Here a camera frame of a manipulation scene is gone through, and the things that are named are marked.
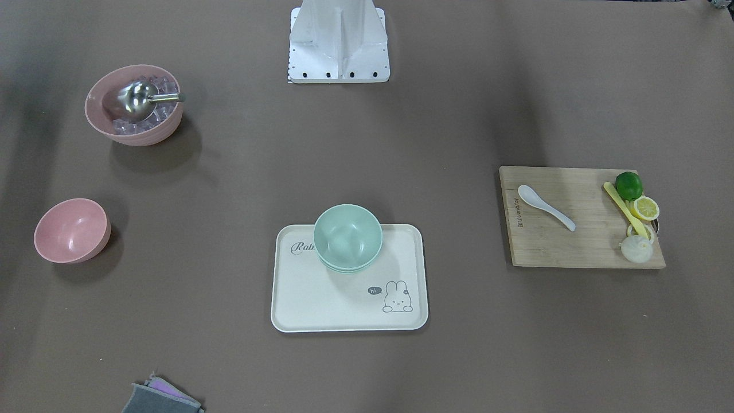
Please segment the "large pink bowl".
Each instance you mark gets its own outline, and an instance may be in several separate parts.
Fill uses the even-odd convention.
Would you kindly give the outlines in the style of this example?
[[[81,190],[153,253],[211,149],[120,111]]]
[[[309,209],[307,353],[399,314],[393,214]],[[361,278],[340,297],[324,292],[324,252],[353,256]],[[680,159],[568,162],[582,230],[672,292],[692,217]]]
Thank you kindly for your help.
[[[129,146],[162,142],[183,115],[181,87],[154,65],[129,65],[103,76],[87,94],[84,112],[94,129]]]

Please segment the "white ceramic spoon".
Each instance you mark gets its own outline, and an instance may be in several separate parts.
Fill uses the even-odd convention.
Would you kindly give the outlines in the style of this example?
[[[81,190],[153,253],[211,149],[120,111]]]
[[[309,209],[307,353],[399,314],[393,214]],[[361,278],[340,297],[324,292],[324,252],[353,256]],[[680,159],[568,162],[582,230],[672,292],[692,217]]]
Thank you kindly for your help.
[[[563,225],[565,225],[569,231],[574,232],[576,230],[576,223],[573,220],[571,220],[555,207],[548,204],[529,185],[519,186],[519,188],[517,188],[517,193],[519,197],[529,206],[547,212],[549,215],[552,215],[553,217],[558,219],[558,221],[560,221]]]

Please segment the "lemon slice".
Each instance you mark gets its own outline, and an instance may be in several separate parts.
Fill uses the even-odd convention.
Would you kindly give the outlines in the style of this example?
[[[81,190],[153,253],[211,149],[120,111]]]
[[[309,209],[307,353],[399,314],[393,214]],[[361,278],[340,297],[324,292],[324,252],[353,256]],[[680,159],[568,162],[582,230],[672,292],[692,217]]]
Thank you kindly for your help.
[[[651,243],[655,243],[655,241],[657,240],[657,231],[653,227],[653,225],[651,225],[650,223],[642,223],[642,227],[645,228],[646,235],[647,235],[648,239],[650,240],[650,242]],[[632,236],[638,235],[637,230],[635,230],[635,228],[634,228],[633,225],[630,224],[627,227],[626,235],[627,235],[627,237],[632,237]]]

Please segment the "small pink bowl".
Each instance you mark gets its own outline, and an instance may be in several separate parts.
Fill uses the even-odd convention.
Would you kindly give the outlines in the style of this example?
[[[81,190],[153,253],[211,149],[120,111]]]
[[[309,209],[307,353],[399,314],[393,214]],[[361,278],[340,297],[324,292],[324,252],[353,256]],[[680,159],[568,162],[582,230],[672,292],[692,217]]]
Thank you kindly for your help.
[[[45,212],[34,231],[34,246],[49,262],[74,264],[99,254],[111,233],[112,223],[100,204],[72,198]]]

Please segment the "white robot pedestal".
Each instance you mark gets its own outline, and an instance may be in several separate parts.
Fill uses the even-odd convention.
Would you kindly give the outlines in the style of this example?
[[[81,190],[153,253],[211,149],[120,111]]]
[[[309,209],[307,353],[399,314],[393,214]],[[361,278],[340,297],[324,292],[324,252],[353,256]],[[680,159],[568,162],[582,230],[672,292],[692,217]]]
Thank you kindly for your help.
[[[391,77],[383,9],[372,1],[304,1],[290,14],[288,82],[357,84]]]

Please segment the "green lime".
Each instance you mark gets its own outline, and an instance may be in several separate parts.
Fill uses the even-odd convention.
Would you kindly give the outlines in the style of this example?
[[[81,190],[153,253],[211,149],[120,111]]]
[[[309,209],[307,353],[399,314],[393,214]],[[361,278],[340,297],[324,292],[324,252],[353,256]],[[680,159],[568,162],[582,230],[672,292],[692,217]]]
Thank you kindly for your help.
[[[644,195],[642,180],[635,172],[623,172],[614,182],[618,195],[625,201],[634,201]]]

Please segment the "lemon half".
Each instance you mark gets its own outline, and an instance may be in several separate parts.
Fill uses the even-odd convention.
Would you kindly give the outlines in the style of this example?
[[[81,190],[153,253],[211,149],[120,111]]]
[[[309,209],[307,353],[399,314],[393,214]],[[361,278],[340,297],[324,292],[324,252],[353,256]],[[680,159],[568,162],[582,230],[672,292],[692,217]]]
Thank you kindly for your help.
[[[632,215],[642,221],[653,221],[658,219],[660,215],[658,204],[647,196],[640,196],[634,201],[630,201],[628,208]]]

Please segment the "bamboo cutting board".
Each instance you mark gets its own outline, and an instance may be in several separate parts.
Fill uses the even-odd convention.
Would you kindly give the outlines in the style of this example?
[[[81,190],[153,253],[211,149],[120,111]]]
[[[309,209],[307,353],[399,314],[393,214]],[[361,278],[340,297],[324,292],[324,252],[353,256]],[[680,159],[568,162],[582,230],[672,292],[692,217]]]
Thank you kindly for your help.
[[[517,267],[660,270],[666,266],[659,243],[647,262],[630,262],[620,250],[629,221],[606,193],[619,169],[501,166],[506,226],[512,264]],[[533,188],[541,199],[576,223],[571,232],[560,220],[529,206],[519,186]]]

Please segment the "metal ice scoop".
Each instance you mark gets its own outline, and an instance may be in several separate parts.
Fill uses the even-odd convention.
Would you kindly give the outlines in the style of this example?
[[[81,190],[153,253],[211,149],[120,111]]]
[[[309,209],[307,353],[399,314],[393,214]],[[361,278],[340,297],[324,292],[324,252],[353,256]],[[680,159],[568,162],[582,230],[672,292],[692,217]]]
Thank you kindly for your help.
[[[163,93],[152,82],[133,81],[113,92],[108,112],[117,119],[139,122],[149,117],[160,103],[178,103],[186,100],[182,92]]]

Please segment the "grey folded cloth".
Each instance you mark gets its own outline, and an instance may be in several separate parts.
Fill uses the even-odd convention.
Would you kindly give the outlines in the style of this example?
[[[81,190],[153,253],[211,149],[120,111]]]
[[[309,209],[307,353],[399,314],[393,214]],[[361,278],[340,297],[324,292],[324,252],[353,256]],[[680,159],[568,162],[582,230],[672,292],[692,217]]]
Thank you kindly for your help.
[[[133,383],[123,412],[204,412],[202,403],[167,380],[152,374],[143,383]]]

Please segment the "cream rabbit tray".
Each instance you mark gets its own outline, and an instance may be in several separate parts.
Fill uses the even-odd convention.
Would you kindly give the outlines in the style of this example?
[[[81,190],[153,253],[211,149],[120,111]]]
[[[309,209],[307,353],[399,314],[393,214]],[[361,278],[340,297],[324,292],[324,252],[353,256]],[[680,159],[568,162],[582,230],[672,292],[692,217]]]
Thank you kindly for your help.
[[[313,225],[277,236],[271,320],[284,333],[412,331],[429,318],[424,240],[413,225],[382,226],[377,259],[340,274],[320,261]]]

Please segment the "stacked green bowls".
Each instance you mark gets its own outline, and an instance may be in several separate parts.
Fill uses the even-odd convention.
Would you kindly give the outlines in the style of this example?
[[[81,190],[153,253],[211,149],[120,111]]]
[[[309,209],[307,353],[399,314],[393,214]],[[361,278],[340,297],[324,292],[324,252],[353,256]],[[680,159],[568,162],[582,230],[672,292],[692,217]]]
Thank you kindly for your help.
[[[314,248],[320,261],[341,274],[372,264],[382,251],[383,238],[375,215],[359,205],[330,207],[314,224]]]

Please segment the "yellow plastic knife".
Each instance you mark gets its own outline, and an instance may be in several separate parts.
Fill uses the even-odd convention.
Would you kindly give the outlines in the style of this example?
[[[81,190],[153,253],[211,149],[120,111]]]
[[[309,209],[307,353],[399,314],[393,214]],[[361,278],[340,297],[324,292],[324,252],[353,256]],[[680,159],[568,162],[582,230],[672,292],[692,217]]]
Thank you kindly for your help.
[[[624,214],[626,219],[631,223],[632,227],[637,232],[637,235],[645,237],[648,240],[652,240],[652,235],[648,233],[648,231],[646,230],[646,227],[642,224],[640,219],[638,219],[631,213],[631,210],[629,210],[627,205],[624,203],[624,201],[622,200],[621,196],[617,192],[613,183],[611,183],[611,181],[606,181],[603,184],[603,188],[606,191],[606,193],[610,196],[610,198],[613,200],[614,204],[616,204],[616,206],[619,207],[622,214]]]

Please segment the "white toy bun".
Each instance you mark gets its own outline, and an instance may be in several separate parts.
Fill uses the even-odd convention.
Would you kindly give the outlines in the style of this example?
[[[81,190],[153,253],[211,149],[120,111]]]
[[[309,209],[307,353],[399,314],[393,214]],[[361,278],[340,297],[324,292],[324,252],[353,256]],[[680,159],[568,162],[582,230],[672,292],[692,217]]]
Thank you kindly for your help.
[[[652,259],[654,253],[653,241],[641,235],[632,235],[619,243],[622,256],[629,262],[645,263]]]

